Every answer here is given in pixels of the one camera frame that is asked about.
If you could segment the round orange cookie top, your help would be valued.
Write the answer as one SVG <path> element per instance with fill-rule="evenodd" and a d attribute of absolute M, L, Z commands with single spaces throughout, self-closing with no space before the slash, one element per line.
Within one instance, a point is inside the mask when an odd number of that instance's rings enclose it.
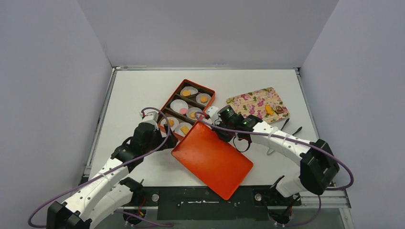
<path fill-rule="evenodd" d="M 206 97 L 206 96 L 201 96 L 201 97 L 200 97 L 200 102 L 201 102 L 201 103 L 204 103 L 204 104 L 207 103 L 207 102 L 208 102 L 208 97 Z"/>

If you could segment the round orange cookie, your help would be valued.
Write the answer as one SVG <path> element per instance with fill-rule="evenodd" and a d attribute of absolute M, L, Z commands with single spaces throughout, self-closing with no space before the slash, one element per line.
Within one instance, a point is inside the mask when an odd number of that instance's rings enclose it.
<path fill-rule="evenodd" d="M 191 92 L 189 90 L 183 90 L 181 94 L 182 96 L 188 97 L 191 95 Z"/>
<path fill-rule="evenodd" d="M 208 102 L 208 97 L 206 97 L 206 96 L 201 96 L 201 97 L 200 97 L 200 102 L 201 102 L 201 103 L 204 103 L 204 104 L 207 103 L 207 102 Z"/>

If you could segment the floral tray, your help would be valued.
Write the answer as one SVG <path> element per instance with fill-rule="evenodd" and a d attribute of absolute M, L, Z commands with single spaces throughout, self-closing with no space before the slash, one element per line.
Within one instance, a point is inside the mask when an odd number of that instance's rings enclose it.
<path fill-rule="evenodd" d="M 241 114 L 243 117 L 254 115 L 267 123 L 277 122 L 290 117 L 290 112 L 284 102 L 273 87 L 240 94 L 230 97 L 226 100 L 234 111 Z M 274 111 L 273 116 L 268 116 L 265 112 L 265 106 L 270 105 Z M 281 106 L 284 113 L 277 114 L 275 108 Z"/>

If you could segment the orange cookie tin box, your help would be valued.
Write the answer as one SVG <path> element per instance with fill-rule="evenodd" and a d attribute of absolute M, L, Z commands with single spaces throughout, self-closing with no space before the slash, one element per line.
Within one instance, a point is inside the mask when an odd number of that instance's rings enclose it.
<path fill-rule="evenodd" d="M 181 91 L 181 89 L 184 88 L 185 86 L 193 86 L 193 87 L 197 88 L 198 94 L 200 94 L 200 93 L 209 94 L 209 95 L 211 96 L 211 99 L 210 99 L 210 101 L 208 102 L 208 105 L 207 105 L 207 106 L 203 106 L 203 105 L 197 103 L 196 100 L 195 100 L 195 99 L 196 99 L 196 96 L 194 96 L 194 97 L 189 97 L 189 98 L 188 98 L 188 97 L 181 96 L 181 95 L 180 95 L 180 91 Z M 174 111 L 172 111 L 172 110 L 170 109 L 170 103 L 171 103 L 173 100 L 175 100 L 175 99 L 182 99 L 182 100 L 184 100 L 184 101 L 188 104 L 189 108 L 191 108 L 191 107 L 198 107 L 198 108 L 200 108 L 200 109 L 202 110 L 202 112 L 203 112 L 203 111 L 205 111 L 209 106 L 211 106 L 212 103 L 214 102 L 214 100 L 215 100 L 215 91 L 212 90 L 212 89 L 210 89 L 210 88 L 207 88 L 207 87 L 205 87 L 205 86 L 199 85 L 199 84 L 197 84 L 197 83 L 195 83 L 195 82 L 192 82 L 192 81 L 190 81 L 190 80 L 185 79 L 185 80 L 183 80 L 183 81 L 180 83 L 180 85 L 179 85 L 179 86 L 177 87 L 177 89 L 173 92 L 173 94 L 170 96 L 170 98 L 168 99 L 168 101 L 165 103 L 165 105 L 164 105 L 163 108 L 161 109 L 161 111 L 165 114 L 166 117 L 169 117 L 169 116 L 175 117 L 175 118 L 177 118 L 177 119 L 179 120 L 180 123 L 186 122 L 186 123 L 190 123 L 190 124 L 193 126 L 193 125 L 197 122 L 197 120 L 196 120 L 196 121 L 191 120 L 190 118 L 188 118 L 188 117 L 186 116 L 186 114 L 185 114 L 185 115 L 181 115 L 181 114 L 179 114 L 179 113 L 177 113 L 177 112 L 174 112 Z M 164 125 L 164 126 L 161 126 L 161 125 L 160 125 L 160 121 L 162 120 L 162 118 L 163 118 L 163 116 L 162 116 L 162 115 L 159 115 L 159 117 L 158 117 L 158 126 L 159 126 L 159 128 L 161 129 L 161 131 L 165 132 L 165 125 Z M 172 131 L 172 132 L 173 132 L 173 134 L 174 134 L 179 140 L 182 140 L 182 139 L 184 138 L 184 137 L 182 137 L 182 136 L 176 134 L 174 131 Z"/>

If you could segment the pink round cookie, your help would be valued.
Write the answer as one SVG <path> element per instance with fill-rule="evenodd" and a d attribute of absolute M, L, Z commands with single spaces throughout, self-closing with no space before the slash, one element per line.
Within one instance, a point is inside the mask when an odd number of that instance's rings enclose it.
<path fill-rule="evenodd" d="M 181 108 L 181 109 L 179 110 L 179 113 L 182 114 L 182 115 L 184 115 L 184 114 L 187 113 L 187 111 L 188 111 L 187 108 Z"/>

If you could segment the orange tin lid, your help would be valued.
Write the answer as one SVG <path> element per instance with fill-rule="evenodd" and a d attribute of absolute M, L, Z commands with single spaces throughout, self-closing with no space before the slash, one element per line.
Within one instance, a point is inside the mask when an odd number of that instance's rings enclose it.
<path fill-rule="evenodd" d="M 223 200 L 229 200 L 254 164 L 208 126 L 197 122 L 171 155 Z"/>

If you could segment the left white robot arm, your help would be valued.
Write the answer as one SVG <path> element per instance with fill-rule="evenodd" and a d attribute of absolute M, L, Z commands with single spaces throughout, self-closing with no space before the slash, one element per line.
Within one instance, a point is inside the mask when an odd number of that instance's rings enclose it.
<path fill-rule="evenodd" d="M 143 186 L 128 175 L 148 153 L 172 149 L 177 142 L 172 133 L 163 137 L 157 124 L 140 123 L 97 175 L 64 202 L 55 201 L 48 207 L 46 228 L 93 229 L 117 208 L 139 204 Z"/>

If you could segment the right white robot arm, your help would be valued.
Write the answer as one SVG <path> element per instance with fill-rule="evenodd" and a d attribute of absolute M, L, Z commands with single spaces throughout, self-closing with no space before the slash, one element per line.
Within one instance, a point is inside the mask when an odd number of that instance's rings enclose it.
<path fill-rule="evenodd" d="M 282 204 L 294 194 L 308 191 L 322 195 L 339 171 L 338 163 L 331 158 L 328 144 L 300 139 L 268 124 L 263 119 L 237 114 L 230 105 L 221 109 L 211 106 L 206 110 L 214 124 L 214 131 L 224 141 L 233 138 L 236 130 L 239 138 L 267 146 L 299 166 L 299 171 L 290 176 L 281 176 L 270 191 L 271 200 Z"/>

